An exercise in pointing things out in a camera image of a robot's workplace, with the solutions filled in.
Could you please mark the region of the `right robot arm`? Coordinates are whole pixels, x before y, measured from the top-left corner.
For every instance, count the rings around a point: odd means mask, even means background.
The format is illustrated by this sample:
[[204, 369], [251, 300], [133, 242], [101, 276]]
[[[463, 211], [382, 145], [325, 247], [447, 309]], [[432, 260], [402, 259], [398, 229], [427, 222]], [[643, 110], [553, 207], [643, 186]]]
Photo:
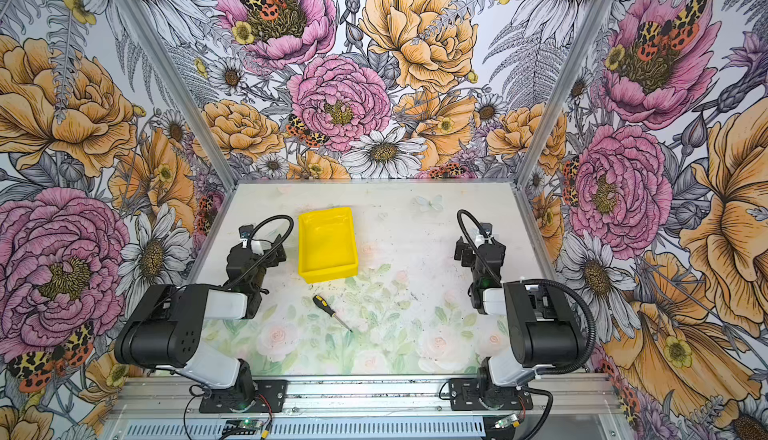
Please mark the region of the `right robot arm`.
[[468, 296], [482, 315], [506, 319], [508, 343], [484, 357], [472, 382], [450, 382], [452, 408], [487, 410], [528, 408], [523, 389], [542, 375], [562, 375], [581, 368], [597, 343], [597, 327], [587, 302], [573, 288], [549, 279], [504, 282], [506, 246], [487, 223], [478, 234], [459, 224], [454, 259], [469, 269]]

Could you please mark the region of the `left green circuit board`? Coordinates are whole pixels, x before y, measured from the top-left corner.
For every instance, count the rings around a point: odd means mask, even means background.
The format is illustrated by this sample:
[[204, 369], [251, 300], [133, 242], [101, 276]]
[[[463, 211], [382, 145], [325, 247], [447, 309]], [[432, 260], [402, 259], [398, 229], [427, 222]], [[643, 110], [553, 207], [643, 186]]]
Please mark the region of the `left green circuit board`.
[[231, 419], [225, 422], [222, 435], [224, 437], [232, 435], [260, 435], [266, 424], [267, 422], [261, 419]]

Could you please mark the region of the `aluminium mounting rail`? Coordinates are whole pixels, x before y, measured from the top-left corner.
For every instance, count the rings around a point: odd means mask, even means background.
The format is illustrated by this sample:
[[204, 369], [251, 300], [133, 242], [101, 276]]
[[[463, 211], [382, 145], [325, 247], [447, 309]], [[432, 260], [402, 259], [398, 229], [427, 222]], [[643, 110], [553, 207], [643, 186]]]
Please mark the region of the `aluminium mounting rail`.
[[544, 376], [528, 391], [515, 389], [509, 405], [481, 401], [475, 379], [448, 375], [287, 376], [285, 386], [248, 407], [202, 408], [190, 382], [179, 377], [130, 379], [109, 417], [117, 419], [245, 418], [279, 420], [333, 417], [505, 415], [533, 417], [547, 403], [553, 415], [602, 415], [621, 411], [602, 374]]

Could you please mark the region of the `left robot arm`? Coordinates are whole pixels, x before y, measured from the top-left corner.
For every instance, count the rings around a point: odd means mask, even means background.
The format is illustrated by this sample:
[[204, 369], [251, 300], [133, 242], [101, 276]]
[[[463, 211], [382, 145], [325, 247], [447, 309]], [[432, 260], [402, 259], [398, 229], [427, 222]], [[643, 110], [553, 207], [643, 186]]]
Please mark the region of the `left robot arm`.
[[121, 364], [174, 372], [202, 387], [215, 406], [243, 411], [257, 401], [250, 366], [206, 344], [207, 320], [252, 320], [268, 290], [266, 272], [286, 260], [291, 216], [278, 214], [256, 224], [230, 249], [226, 281], [154, 285], [143, 294], [114, 346]]

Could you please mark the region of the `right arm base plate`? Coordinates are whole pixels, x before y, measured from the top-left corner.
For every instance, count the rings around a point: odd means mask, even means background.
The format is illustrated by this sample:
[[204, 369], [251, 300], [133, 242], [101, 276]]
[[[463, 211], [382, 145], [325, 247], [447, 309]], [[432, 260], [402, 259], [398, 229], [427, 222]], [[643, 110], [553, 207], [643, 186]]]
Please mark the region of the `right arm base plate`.
[[451, 378], [447, 399], [453, 411], [522, 411], [533, 408], [532, 397], [515, 387], [499, 387], [479, 377]]

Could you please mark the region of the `green circuit board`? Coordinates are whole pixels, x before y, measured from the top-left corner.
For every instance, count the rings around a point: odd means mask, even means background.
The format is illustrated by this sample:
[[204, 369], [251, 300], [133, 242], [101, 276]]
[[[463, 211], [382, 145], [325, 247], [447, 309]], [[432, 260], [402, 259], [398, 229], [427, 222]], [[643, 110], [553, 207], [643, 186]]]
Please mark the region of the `green circuit board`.
[[260, 435], [266, 424], [267, 422], [261, 419], [231, 419], [225, 422], [222, 435], [224, 437], [232, 435]]
[[520, 426], [520, 417], [515, 414], [509, 414], [495, 421], [494, 429], [516, 429]]

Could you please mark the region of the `yellow plastic bin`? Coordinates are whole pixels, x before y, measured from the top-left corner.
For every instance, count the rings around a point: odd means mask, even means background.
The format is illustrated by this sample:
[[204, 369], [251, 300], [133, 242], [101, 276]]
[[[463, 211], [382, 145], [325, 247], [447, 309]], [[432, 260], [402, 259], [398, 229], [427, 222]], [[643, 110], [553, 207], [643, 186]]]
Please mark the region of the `yellow plastic bin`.
[[306, 283], [354, 277], [358, 268], [359, 256], [350, 207], [300, 214], [298, 275]]

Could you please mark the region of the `right green circuit board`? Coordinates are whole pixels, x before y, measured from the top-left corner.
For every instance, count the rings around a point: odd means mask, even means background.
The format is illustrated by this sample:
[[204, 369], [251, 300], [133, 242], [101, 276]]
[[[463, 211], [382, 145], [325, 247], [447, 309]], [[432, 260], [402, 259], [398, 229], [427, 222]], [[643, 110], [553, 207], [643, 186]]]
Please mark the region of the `right green circuit board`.
[[509, 414], [495, 421], [494, 429], [516, 429], [520, 426], [520, 417], [515, 414]]

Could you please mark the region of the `black yellow handled screwdriver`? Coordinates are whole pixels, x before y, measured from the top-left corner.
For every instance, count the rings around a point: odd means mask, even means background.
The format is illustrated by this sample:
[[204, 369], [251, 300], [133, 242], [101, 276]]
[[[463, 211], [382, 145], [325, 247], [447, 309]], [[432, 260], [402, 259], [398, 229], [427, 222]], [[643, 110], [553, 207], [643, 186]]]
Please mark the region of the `black yellow handled screwdriver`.
[[330, 318], [334, 319], [337, 323], [339, 323], [342, 327], [344, 327], [347, 331], [352, 332], [352, 329], [350, 326], [348, 326], [337, 314], [337, 312], [330, 306], [328, 301], [322, 297], [321, 295], [314, 295], [312, 297], [313, 304], [320, 309], [322, 312], [324, 312], [326, 315], [328, 315]]

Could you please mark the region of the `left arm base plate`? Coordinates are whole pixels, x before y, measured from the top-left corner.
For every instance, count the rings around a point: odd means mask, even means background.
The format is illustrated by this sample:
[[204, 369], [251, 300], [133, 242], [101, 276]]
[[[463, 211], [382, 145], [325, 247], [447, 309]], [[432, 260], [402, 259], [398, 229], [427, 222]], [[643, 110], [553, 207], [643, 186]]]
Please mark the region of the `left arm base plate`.
[[214, 389], [201, 400], [199, 411], [202, 414], [280, 413], [287, 387], [286, 380], [255, 380], [250, 386]]

